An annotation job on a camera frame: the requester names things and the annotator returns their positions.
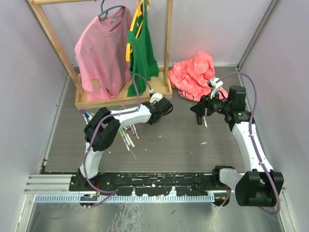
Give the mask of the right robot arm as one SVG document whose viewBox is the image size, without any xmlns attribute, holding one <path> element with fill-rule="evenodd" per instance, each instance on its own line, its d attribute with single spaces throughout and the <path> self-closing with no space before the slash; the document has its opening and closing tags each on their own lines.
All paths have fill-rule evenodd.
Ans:
<svg viewBox="0 0 309 232">
<path fill-rule="evenodd" d="M 220 92 L 202 96 L 190 110 L 199 123 L 214 113 L 224 115 L 235 137 L 245 165 L 245 174 L 230 166 L 216 166 L 212 186 L 216 190 L 229 187 L 235 192 L 240 206 L 279 207 L 279 194 L 284 183 L 281 172 L 274 171 L 259 143 L 252 114 L 246 110 L 246 89 L 231 86 L 228 96 L 220 99 Z"/>
</svg>

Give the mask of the yellow capped white pen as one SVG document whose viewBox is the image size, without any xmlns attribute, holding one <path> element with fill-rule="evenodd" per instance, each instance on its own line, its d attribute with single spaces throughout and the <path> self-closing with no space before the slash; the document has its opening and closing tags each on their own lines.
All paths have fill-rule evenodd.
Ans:
<svg viewBox="0 0 309 232">
<path fill-rule="evenodd" d="M 206 117 L 205 117 L 205 116 L 203 116 L 203 122 L 204 122 L 205 128 L 207 128 L 207 127 L 208 127 L 208 124 L 207 124 L 207 122 L 206 122 Z"/>
</svg>

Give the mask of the black highlighter body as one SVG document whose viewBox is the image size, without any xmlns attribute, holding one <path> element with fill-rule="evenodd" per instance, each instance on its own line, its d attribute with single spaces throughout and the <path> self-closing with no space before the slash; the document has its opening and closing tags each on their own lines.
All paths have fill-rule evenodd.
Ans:
<svg viewBox="0 0 309 232">
<path fill-rule="evenodd" d="M 202 125 L 202 124 L 203 124 L 203 119 L 202 119 L 202 117 L 200 117 L 200 116 L 198 116 L 198 115 L 197 115 L 197 124 L 198 124 L 198 125 Z"/>
</svg>

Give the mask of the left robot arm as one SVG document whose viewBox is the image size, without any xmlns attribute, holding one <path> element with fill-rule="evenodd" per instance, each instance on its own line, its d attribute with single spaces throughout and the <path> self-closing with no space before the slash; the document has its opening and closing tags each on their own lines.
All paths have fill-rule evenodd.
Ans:
<svg viewBox="0 0 309 232">
<path fill-rule="evenodd" d="M 172 103 L 163 97 L 154 102 L 143 102 L 141 105 L 118 111 L 100 108 L 84 128 L 85 155 L 79 168 L 83 177 L 79 185 L 85 191 L 92 191 L 97 185 L 94 178 L 98 175 L 98 165 L 103 155 L 115 140 L 118 131 L 124 127 L 157 123 L 173 110 Z"/>
</svg>

